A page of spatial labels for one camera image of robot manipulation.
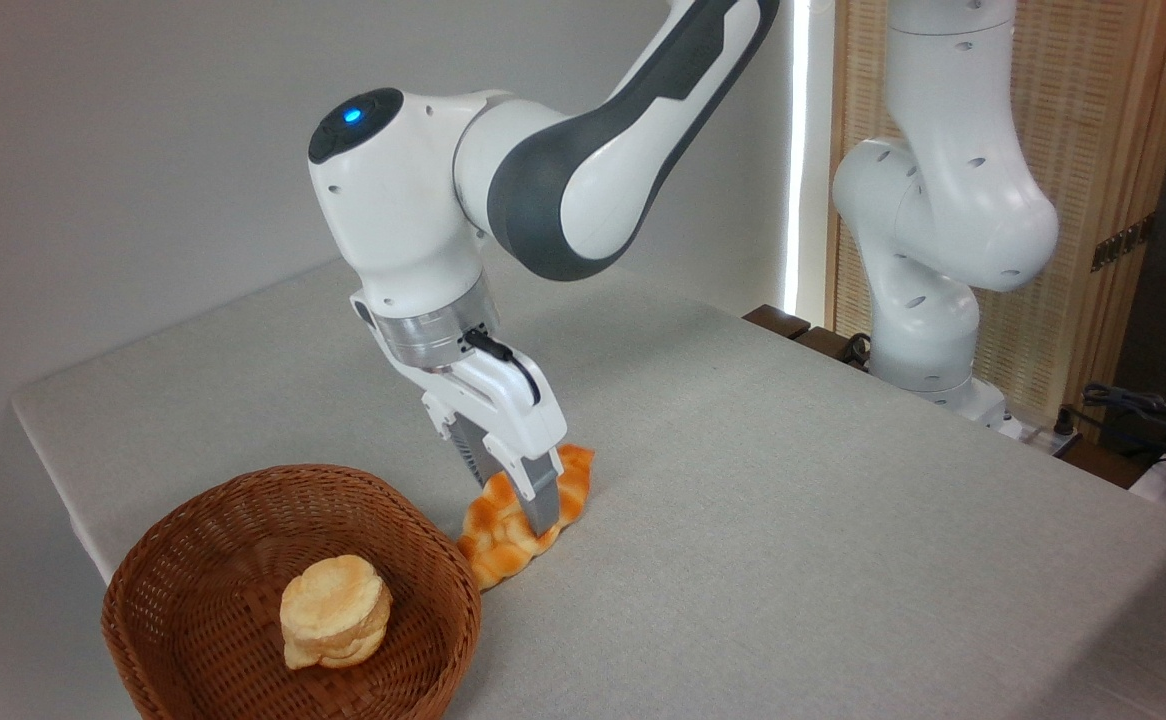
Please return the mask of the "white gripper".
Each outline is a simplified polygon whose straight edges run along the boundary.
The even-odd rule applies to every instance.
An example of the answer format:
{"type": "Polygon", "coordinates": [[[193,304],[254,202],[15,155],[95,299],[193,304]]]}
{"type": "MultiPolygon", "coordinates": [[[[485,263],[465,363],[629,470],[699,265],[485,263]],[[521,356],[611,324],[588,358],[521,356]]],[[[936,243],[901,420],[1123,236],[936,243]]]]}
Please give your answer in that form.
{"type": "Polygon", "coordinates": [[[426,411],[441,436],[458,450],[482,489],[504,471],[513,485],[534,536],[560,519],[557,480],[563,460],[557,447],[566,420],[550,383],[528,355],[511,351],[500,359],[483,348],[461,345],[455,363],[419,369],[400,363],[387,347],[386,319],[368,313],[364,293],[349,299],[388,365],[419,387],[426,411]]]}

